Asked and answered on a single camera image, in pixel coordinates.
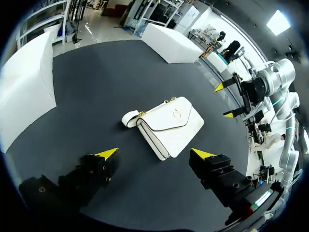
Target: metal shelf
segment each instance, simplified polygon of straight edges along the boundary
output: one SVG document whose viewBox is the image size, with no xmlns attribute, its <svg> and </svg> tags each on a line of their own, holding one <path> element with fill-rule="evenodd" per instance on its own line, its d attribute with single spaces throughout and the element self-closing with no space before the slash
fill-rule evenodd
<svg viewBox="0 0 309 232">
<path fill-rule="evenodd" d="M 162 22 L 159 22 L 159 21 L 154 21 L 154 20 L 151 20 L 151 19 L 148 19 L 148 18 L 143 18 L 142 20 L 153 22 L 153 23 L 157 23 L 157 24 L 161 24 L 161 25 L 165 25 L 165 23 L 162 23 Z"/>
<path fill-rule="evenodd" d="M 29 16 L 27 17 L 27 19 L 30 19 L 31 17 L 37 15 L 38 13 L 40 13 L 40 12 L 42 12 L 42 11 L 47 10 L 48 8 L 51 8 L 51 7 L 53 7 L 53 6 L 57 6 L 57 5 L 66 3 L 67 1 L 68 1 L 68 0 L 58 1 L 58 2 L 55 2 L 55 3 L 50 4 L 50 5 L 48 5 L 48 6 L 45 6 L 45 7 L 41 8 L 41 9 L 39 9 L 38 11 L 32 13 L 31 15 L 29 15 Z"/>
<path fill-rule="evenodd" d="M 154 0 L 150 0 L 148 2 L 148 5 L 146 6 L 146 8 L 143 10 L 143 13 L 140 17 L 140 19 L 137 21 L 136 25 L 135 25 L 135 30 L 134 30 L 134 34 L 137 32 L 137 29 L 139 28 L 139 25 L 141 23 L 141 21 L 145 20 L 145 21 L 149 21 L 149 22 L 154 22 L 154 23 L 158 23 L 163 25 L 164 27 L 167 27 L 170 23 L 170 21 L 172 20 L 172 18 L 175 16 L 176 13 L 178 13 L 179 7 L 184 3 L 183 0 L 179 1 L 179 3 L 176 5 L 173 2 L 169 1 L 169 0 L 163 0 L 164 2 L 168 3 L 169 5 L 174 7 L 174 11 L 172 12 L 171 16 L 169 17 L 168 21 L 166 23 L 163 22 L 158 22 L 158 21 L 154 21 L 148 18 L 145 18 L 145 14 L 148 11 L 150 5 L 153 3 Z M 154 8 L 158 5 L 159 1 L 157 1 L 154 5 Z"/>
<path fill-rule="evenodd" d="M 178 8 L 178 5 L 174 4 L 173 2 L 171 1 L 168 1 L 168 0 L 163 0 L 164 2 L 168 3 L 169 5 L 173 6 L 173 7 L 176 7 Z"/>
<path fill-rule="evenodd" d="M 44 26 L 45 24 L 48 24 L 48 23 L 51 23 L 53 21 L 56 21 L 56 20 L 59 20 L 59 19 L 62 19 L 64 17 L 64 14 L 58 14 L 58 15 L 55 15 L 53 17 L 50 17 L 48 18 L 47 20 L 44 20 L 36 25 L 34 25 L 33 27 L 29 28 L 24 34 L 22 34 L 20 36 L 20 39 L 24 38 L 26 35 L 28 35 L 29 33 L 33 32 L 34 30 Z"/>
<path fill-rule="evenodd" d="M 63 12 L 61 14 L 57 14 L 57 15 L 54 15 L 54 16 L 51 16 L 39 23 L 37 23 L 36 25 L 34 25 L 33 27 L 27 29 L 26 31 L 21 31 L 21 28 L 19 29 L 19 32 L 17 34 L 17 37 L 16 37 L 16 40 L 17 40 L 17 49 L 20 49 L 22 46 L 24 46 L 26 43 L 27 43 L 27 35 L 29 35 L 31 32 L 39 29 L 39 28 L 44 28 L 44 25 L 48 25 L 49 23 L 51 22 L 54 22 L 54 21 L 57 21 L 57 20 L 60 20 L 62 19 L 62 35 L 63 36 L 60 36 L 60 37 L 57 37 L 55 40 L 53 40 L 52 43 L 56 43 L 58 41 L 62 41 L 62 44 L 65 43 L 65 39 L 66 39 L 66 36 L 65 36 L 65 30 L 66 30 L 66 22 L 67 22 L 67 18 L 68 18 L 68 13 L 69 13 L 69 8 L 70 8 L 70 4 L 71 4 L 71 0 L 61 0 L 61 1 L 58 1 L 58 2 L 55 2 L 55 3 L 52 3 L 48 6 L 45 6 L 41 9 L 39 9 L 38 11 L 32 13 L 30 16 L 28 16 L 28 18 L 25 19 L 25 22 L 24 24 L 27 25 L 27 20 L 31 17 L 33 17 L 34 15 L 42 12 L 42 11 L 45 11 L 46 9 L 48 8 L 51 8 L 53 6 L 56 6 L 56 5 L 60 5 L 60 4 L 64 4 L 66 3 L 66 6 L 65 6 L 65 9 L 63 10 Z"/>
</svg>

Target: cable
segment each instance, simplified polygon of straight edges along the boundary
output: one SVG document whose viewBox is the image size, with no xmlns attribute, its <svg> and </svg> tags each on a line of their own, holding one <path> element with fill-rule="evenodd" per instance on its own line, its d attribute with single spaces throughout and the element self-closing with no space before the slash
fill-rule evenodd
<svg viewBox="0 0 309 232">
<path fill-rule="evenodd" d="M 273 122 L 273 120 L 275 119 L 275 117 L 278 115 L 278 113 L 283 109 L 284 104 L 286 103 L 286 100 L 288 99 L 288 94 L 289 92 L 286 93 L 286 97 L 284 99 L 284 102 L 282 104 L 282 106 L 279 108 L 279 110 L 275 113 L 275 115 L 273 116 L 272 120 L 270 121 L 270 124 Z"/>
</svg>

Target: white wall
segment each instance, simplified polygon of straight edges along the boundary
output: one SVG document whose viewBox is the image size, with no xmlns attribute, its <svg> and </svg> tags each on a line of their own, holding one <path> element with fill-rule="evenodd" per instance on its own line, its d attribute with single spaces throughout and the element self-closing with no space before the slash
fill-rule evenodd
<svg viewBox="0 0 309 232">
<path fill-rule="evenodd" d="M 208 25 L 214 27 L 218 32 L 224 31 L 226 33 L 225 44 L 222 48 L 218 49 L 218 52 L 221 52 L 224 48 L 228 47 L 234 40 L 237 40 L 240 43 L 240 47 L 245 47 L 246 56 L 250 58 L 251 62 L 255 66 L 259 66 L 264 63 L 254 47 L 248 42 L 249 39 L 245 38 L 234 27 L 223 20 L 219 15 L 214 13 L 211 8 L 208 8 L 201 15 L 192 28 L 205 30 Z"/>
<path fill-rule="evenodd" d="M 198 18 L 198 20 L 192 26 L 192 29 L 202 29 L 202 30 L 206 29 L 207 25 L 209 24 L 209 23 L 207 23 L 207 21 L 209 20 L 209 17 L 212 13 L 213 12 L 212 12 L 211 8 L 207 6 L 207 9 L 201 14 L 201 16 Z"/>
</svg>

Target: white panel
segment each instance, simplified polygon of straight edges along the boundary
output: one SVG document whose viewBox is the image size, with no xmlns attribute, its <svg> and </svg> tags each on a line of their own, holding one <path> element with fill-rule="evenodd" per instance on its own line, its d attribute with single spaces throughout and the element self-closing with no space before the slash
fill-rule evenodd
<svg viewBox="0 0 309 232">
<path fill-rule="evenodd" d="M 50 33 L 19 49 L 3 66 L 0 78 L 0 142 L 6 152 L 30 124 L 56 107 Z"/>
<path fill-rule="evenodd" d="M 218 70 L 218 72 L 222 73 L 227 65 L 225 62 L 215 53 L 211 52 L 206 59 Z"/>
<path fill-rule="evenodd" d="M 193 63 L 202 50 L 180 32 L 148 24 L 141 38 L 167 63 Z"/>
</svg>

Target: gold clasp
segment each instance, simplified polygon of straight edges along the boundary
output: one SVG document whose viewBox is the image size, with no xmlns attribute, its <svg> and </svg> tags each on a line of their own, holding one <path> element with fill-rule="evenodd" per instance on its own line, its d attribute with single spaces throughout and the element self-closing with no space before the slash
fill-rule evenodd
<svg viewBox="0 0 309 232">
<path fill-rule="evenodd" d="M 175 100 L 177 97 L 172 97 L 169 101 L 164 101 L 164 103 L 168 103 L 168 102 L 171 102 L 173 100 Z"/>
<path fill-rule="evenodd" d="M 141 117 L 141 116 L 143 116 L 143 115 L 145 115 L 145 114 L 146 114 L 146 111 L 140 111 L 138 117 Z"/>
</svg>

